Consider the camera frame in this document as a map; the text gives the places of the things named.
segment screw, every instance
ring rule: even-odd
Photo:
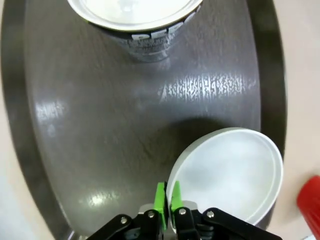
[[[124,216],[120,220],[121,224],[125,224],[127,221],[128,221],[128,219]]]
[[[180,215],[185,215],[186,212],[187,212],[187,211],[186,211],[184,208],[181,208],[181,209],[179,210],[179,214],[180,214]]]
[[[155,216],[155,213],[153,211],[148,212],[148,217],[153,218]]]
[[[213,211],[208,211],[208,212],[206,213],[206,215],[207,215],[209,218],[211,218],[211,219],[215,216],[215,214],[214,214]]]

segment gray tray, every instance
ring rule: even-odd
[[[284,153],[271,0],[204,0],[171,57],[156,63],[132,60],[66,0],[6,1],[1,44],[15,149],[57,240],[134,217],[179,154],[217,129],[261,131]]]

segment white lid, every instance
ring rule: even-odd
[[[170,174],[170,204],[176,181],[181,198],[203,213],[218,208],[256,225],[274,204],[283,179],[276,145],[265,135],[243,128],[212,132],[192,143]]]
[[[120,31],[154,29],[173,23],[202,0],[68,0],[84,19]]]

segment white tabletop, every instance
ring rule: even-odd
[[[274,2],[285,56],[288,123],[284,182],[268,230],[284,240],[300,240],[311,232],[296,207],[296,197],[309,177],[320,174],[320,1]],[[0,154],[0,239],[53,239],[20,170],[2,91]]]

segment red object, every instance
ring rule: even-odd
[[[315,239],[320,240],[320,176],[314,176],[302,187],[296,203]]]

